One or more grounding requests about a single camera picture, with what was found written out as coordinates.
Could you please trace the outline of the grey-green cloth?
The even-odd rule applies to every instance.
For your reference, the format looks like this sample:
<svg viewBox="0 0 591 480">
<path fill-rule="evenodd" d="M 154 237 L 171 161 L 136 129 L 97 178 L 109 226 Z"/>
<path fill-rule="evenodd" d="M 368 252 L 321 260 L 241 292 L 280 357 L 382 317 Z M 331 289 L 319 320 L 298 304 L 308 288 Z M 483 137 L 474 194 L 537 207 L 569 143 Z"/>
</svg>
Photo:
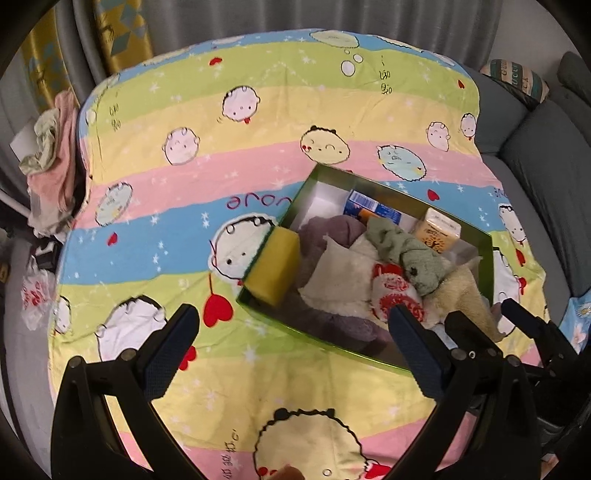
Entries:
<svg viewBox="0 0 591 480">
<path fill-rule="evenodd" d="M 447 260 L 387 218 L 370 217 L 366 236 L 383 261 L 402 267 L 421 297 L 433 293 L 448 274 Z"/>
</svg>

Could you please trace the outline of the beige tree tissue pack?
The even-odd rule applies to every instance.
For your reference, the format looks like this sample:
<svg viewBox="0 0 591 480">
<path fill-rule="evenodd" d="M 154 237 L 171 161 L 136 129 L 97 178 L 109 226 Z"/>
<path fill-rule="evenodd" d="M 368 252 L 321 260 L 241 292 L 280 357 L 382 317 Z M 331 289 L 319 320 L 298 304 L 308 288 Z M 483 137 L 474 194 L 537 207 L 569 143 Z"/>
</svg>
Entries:
<svg viewBox="0 0 591 480">
<path fill-rule="evenodd" d="M 461 238 L 462 226 L 447 215 L 428 208 L 413 229 L 413 235 L 438 253 L 449 250 Z"/>
</svg>

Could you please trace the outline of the blue tissue pack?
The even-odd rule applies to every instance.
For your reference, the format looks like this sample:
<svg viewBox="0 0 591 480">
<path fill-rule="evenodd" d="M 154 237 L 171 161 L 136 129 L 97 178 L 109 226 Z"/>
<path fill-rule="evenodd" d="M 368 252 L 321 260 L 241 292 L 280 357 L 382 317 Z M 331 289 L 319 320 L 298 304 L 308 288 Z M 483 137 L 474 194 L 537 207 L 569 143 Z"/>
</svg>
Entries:
<svg viewBox="0 0 591 480">
<path fill-rule="evenodd" d="M 363 225 L 366 225 L 369 219 L 373 217 L 389 219 L 396 225 L 399 225 L 402 220 L 400 211 L 356 190 L 349 192 L 342 214 L 360 221 Z"/>
</svg>

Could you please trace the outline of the blue floral cloth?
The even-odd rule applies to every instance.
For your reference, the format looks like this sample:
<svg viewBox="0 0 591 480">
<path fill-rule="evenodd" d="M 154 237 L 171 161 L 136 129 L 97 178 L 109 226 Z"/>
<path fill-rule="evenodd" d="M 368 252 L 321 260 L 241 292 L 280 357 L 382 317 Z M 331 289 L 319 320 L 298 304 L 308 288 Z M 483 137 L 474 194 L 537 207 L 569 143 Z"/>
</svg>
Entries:
<svg viewBox="0 0 591 480">
<path fill-rule="evenodd" d="M 585 348 L 590 338 L 591 295 L 570 298 L 559 329 L 570 342 L 577 354 Z"/>
</svg>

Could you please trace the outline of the yellow fluffy towel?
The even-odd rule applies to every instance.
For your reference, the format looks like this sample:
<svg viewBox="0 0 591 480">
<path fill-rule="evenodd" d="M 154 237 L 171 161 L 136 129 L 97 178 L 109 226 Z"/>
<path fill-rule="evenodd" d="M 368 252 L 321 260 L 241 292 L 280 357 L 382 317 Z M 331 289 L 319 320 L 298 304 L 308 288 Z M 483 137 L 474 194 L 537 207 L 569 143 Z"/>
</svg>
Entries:
<svg viewBox="0 0 591 480">
<path fill-rule="evenodd" d="M 475 257 L 454 267 L 438 288 L 423 298 L 422 324 L 425 328 L 432 329 L 438 323 L 444 323 L 450 313 L 460 311 L 493 342 L 498 343 L 504 338 L 472 272 L 479 267 L 480 261 L 481 257 Z"/>
</svg>

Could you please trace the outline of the red white patterned cloth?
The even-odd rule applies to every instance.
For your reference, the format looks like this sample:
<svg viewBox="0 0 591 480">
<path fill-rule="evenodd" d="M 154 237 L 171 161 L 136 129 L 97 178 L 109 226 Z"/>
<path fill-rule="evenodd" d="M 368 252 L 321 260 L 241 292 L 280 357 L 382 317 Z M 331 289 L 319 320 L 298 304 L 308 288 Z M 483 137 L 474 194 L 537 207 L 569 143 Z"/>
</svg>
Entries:
<svg viewBox="0 0 591 480">
<path fill-rule="evenodd" d="M 399 265 L 376 263 L 372 273 L 370 306 L 373 314 L 387 323 L 394 306 L 404 305 L 419 321 L 424 321 L 423 301 L 415 287 L 405 278 Z"/>
</svg>

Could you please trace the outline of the cream fluffy towel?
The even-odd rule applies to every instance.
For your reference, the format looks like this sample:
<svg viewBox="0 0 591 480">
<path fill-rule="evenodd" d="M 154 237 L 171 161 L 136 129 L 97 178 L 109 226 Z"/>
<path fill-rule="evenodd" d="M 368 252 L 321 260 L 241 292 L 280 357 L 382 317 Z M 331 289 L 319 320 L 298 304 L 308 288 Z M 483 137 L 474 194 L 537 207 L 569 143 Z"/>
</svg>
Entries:
<svg viewBox="0 0 591 480">
<path fill-rule="evenodd" d="M 374 321 L 370 294 L 373 267 L 379 260 L 377 249 L 365 234 L 349 248 L 328 235 L 322 238 L 327 247 L 308 282 L 298 288 L 301 299 L 317 310 Z"/>
</svg>

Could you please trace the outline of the purple cloth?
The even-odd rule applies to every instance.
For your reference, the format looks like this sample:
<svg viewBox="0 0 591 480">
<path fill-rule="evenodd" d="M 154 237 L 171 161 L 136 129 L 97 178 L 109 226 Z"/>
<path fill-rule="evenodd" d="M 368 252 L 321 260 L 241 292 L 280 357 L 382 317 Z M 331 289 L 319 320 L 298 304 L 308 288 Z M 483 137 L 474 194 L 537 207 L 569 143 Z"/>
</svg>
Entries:
<svg viewBox="0 0 591 480">
<path fill-rule="evenodd" d="M 327 247 L 327 242 L 322 237 L 328 235 L 335 242 L 349 248 L 360 235 L 365 234 L 365 231 L 363 223 L 345 215 L 332 218 L 314 217 L 308 220 L 308 223 L 298 230 L 301 242 L 301 267 L 294 289 L 287 297 L 286 307 L 291 325 L 301 331 L 356 353 L 377 356 L 387 348 L 391 339 L 384 325 L 375 316 L 374 321 L 370 321 L 317 310 L 305 304 L 298 293 L 298 288 L 308 282 L 318 259 Z"/>
</svg>

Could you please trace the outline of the green cardboard box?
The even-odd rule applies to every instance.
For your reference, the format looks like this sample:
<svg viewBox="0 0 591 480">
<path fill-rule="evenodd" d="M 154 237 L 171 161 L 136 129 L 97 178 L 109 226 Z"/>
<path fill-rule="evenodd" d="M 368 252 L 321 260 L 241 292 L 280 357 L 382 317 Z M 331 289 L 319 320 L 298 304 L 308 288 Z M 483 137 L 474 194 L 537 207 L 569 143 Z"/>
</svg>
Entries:
<svg viewBox="0 0 591 480">
<path fill-rule="evenodd" d="M 490 235 L 332 167 L 312 170 L 243 281 L 238 303 L 252 315 L 386 368 L 406 365 L 388 330 L 397 305 L 428 329 L 461 311 L 492 340 L 502 337 Z"/>
</svg>

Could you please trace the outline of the white red plastic bag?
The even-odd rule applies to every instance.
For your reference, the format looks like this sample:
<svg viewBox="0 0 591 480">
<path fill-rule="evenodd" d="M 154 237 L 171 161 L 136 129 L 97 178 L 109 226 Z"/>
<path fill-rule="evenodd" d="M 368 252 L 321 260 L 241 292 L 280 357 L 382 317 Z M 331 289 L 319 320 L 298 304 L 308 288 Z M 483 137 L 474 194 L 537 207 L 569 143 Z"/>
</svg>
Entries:
<svg viewBox="0 0 591 480">
<path fill-rule="evenodd" d="M 29 331 L 35 331 L 52 307 L 55 275 L 36 266 L 26 269 L 21 286 L 21 318 Z"/>
</svg>

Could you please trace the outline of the dark grey sofa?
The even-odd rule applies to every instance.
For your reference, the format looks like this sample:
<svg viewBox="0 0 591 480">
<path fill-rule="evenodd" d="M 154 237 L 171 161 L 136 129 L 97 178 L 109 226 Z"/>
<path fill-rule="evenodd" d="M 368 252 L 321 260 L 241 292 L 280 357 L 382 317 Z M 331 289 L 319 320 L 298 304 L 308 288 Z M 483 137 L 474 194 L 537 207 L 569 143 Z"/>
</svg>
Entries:
<svg viewBox="0 0 591 480">
<path fill-rule="evenodd" d="M 476 145 L 501 180 L 546 272 L 549 315 L 560 323 L 570 299 L 590 289 L 590 70 L 563 55 L 558 82 L 535 105 L 476 70 Z"/>
</svg>

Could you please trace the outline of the yellow sponge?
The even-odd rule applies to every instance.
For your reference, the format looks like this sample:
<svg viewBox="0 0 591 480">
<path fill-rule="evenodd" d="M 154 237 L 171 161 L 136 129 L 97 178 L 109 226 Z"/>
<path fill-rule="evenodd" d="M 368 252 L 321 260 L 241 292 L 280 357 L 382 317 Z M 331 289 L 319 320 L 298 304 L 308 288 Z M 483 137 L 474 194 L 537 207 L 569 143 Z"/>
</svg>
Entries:
<svg viewBox="0 0 591 480">
<path fill-rule="evenodd" d="M 277 309 L 294 286 L 300 266 L 300 236 L 277 226 L 252 262 L 243 285 L 257 301 Z"/>
</svg>

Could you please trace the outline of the pink green cloth pile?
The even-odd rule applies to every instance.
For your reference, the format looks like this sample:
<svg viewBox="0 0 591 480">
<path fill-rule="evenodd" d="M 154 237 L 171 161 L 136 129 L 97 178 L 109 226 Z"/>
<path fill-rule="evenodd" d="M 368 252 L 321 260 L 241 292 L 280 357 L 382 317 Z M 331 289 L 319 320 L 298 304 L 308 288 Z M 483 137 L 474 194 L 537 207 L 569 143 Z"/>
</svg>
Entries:
<svg viewBox="0 0 591 480">
<path fill-rule="evenodd" d="M 64 237 L 75 205 L 78 102 L 65 90 L 34 124 L 36 151 L 19 163 L 26 176 L 31 213 L 28 224 L 37 237 Z"/>
</svg>

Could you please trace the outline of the colourful cartoon bedsheet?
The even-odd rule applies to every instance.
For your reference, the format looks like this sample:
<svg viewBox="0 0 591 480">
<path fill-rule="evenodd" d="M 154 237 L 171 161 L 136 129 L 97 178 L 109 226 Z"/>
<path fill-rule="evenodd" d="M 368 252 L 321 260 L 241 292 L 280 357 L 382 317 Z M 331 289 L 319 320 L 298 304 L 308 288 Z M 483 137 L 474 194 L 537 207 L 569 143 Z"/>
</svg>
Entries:
<svg viewBox="0 0 591 480">
<path fill-rule="evenodd" d="M 329 465 L 381 479 L 433 408 L 411 375 L 249 315 L 242 276 L 318 165 L 487 232 L 507 294 L 535 313 L 545 274 L 483 161 L 483 79 L 402 42 L 335 30 L 208 41 L 103 81 L 78 135 L 87 194 L 62 254 L 49 378 L 115 357 L 183 304 L 201 329 L 154 406 L 211 479 L 259 479 L 284 408 Z"/>
</svg>

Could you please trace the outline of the yellow patterned curtain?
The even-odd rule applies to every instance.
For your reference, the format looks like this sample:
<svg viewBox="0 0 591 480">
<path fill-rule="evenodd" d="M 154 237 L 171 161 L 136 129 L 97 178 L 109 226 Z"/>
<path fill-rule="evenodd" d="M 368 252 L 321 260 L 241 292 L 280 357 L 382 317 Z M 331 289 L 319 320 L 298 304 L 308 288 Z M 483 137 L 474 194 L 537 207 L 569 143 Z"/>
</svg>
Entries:
<svg viewBox="0 0 591 480">
<path fill-rule="evenodd" d="M 141 1 L 59 1 L 25 37 L 20 56 L 36 107 L 64 90 L 83 102 L 103 80 L 153 57 Z"/>
</svg>

